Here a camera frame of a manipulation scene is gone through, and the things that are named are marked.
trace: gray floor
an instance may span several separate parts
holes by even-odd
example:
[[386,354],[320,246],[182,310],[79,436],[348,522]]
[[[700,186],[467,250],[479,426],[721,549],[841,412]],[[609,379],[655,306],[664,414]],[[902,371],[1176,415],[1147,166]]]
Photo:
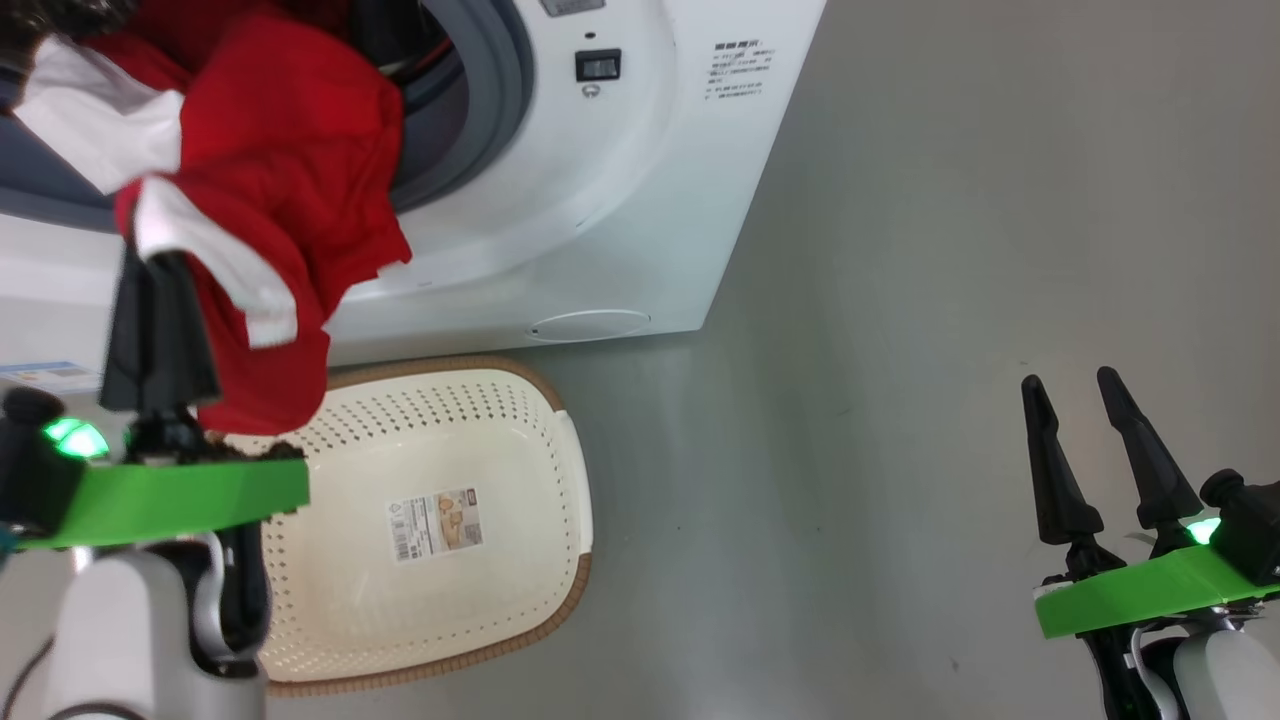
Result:
[[[1100,364],[1196,484],[1274,479],[1277,35],[1266,0],[832,0],[707,328],[517,354],[582,433],[577,612],[273,717],[1101,717],[1083,646],[1032,611],[1062,553],[1018,383],[1044,378],[1130,560]],[[0,580],[6,648],[47,628],[50,562]]]

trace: washing machine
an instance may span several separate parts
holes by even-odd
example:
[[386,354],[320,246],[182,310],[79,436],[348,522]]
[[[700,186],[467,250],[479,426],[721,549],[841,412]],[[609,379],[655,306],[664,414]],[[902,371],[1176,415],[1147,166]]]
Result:
[[[398,81],[413,260],[348,292],[330,364],[698,329],[823,5],[422,0],[447,42]],[[0,115],[0,368],[101,368],[120,243]]]

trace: washing machine drum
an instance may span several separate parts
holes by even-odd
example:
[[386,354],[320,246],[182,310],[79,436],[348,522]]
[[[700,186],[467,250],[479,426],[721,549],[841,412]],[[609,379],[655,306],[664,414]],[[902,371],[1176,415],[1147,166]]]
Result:
[[[398,211],[466,184],[507,147],[532,96],[532,54],[512,0],[353,0],[351,42],[404,95]],[[24,70],[0,54],[0,106]],[[0,115],[0,213],[114,232],[104,197],[9,113]]]

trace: white plastic basket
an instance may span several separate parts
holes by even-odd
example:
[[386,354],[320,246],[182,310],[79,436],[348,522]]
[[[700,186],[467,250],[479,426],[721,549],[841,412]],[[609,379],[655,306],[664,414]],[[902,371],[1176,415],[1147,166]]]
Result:
[[264,525],[275,606],[260,659],[274,694],[472,665],[576,607],[593,539],[586,468],[556,392],[526,368],[463,357],[344,375],[282,439],[307,454],[311,505]]

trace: printed label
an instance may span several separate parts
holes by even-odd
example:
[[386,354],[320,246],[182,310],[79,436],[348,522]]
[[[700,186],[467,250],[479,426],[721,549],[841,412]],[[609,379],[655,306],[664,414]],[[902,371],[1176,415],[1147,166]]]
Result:
[[484,544],[475,488],[389,502],[387,524],[397,564]]
[[24,384],[54,395],[96,392],[102,386],[101,373],[74,363],[0,365],[0,380]]
[[777,50],[759,40],[717,42],[712,67],[707,70],[703,100],[728,100],[763,95]]

